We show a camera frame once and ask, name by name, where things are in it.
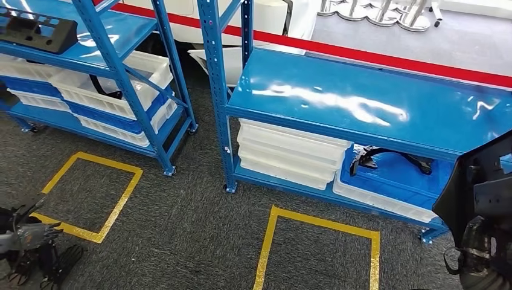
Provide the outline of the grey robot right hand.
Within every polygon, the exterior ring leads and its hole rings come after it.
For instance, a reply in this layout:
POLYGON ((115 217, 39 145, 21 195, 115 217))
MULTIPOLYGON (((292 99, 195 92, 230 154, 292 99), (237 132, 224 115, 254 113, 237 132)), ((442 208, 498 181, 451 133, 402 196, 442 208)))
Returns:
POLYGON ((466 274, 486 276, 491 268, 491 237, 489 223, 482 216, 466 226, 461 240, 461 268, 466 274))

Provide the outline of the bystander robot grey hand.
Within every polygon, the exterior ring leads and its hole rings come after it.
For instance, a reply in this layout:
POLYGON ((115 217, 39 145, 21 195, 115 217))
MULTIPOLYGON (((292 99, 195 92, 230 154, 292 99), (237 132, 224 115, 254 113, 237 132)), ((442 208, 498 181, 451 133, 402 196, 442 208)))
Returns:
POLYGON ((54 224, 23 224, 17 228, 14 248, 17 250, 32 250, 49 243, 63 232, 59 229, 61 223, 54 224))

